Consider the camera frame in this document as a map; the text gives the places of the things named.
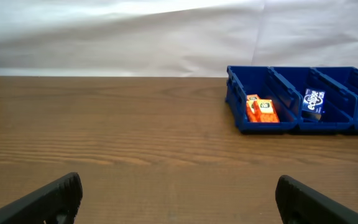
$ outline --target orange box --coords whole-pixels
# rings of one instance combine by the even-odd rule
[[[258,122],[280,122],[272,100],[255,100],[254,108]]]
[[[256,94],[247,95],[246,111],[247,111],[248,120],[250,122],[258,122],[255,116],[255,109],[254,109],[253,102],[259,99],[260,99],[259,96]]]

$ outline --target wooden table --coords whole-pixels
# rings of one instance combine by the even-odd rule
[[[70,171],[76,223],[281,223],[288,174],[358,212],[358,136],[241,135],[223,78],[0,77],[0,207]]]

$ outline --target small box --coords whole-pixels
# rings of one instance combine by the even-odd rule
[[[255,109],[254,109],[254,104],[253,102],[255,100],[259,100],[259,96],[254,94],[254,95],[247,95],[247,104],[246,104],[246,111],[247,111],[247,116],[248,116],[248,120],[250,122],[258,122],[255,116]]]
[[[258,122],[280,122],[272,100],[255,100],[254,108]]]
[[[302,117],[308,121],[318,122],[324,113],[325,91],[307,88],[302,103]]]

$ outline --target black object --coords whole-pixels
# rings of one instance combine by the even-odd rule
[[[82,199],[77,173],[0,209],[0,224],[73,224]],[[358,224],[358,213],[287,175],[278,180],[276,202],[284,224]]]
[[[278,180],[276,202],[283,223],[358,224],[358,213],[287,175]]]
[[[0,224],[72,224],[81,199],[80,176],[72,172],[0,208]]]

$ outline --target white backdrop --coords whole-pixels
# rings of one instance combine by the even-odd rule
[[[358,67],[358,0],[0,0],[0,75]]]

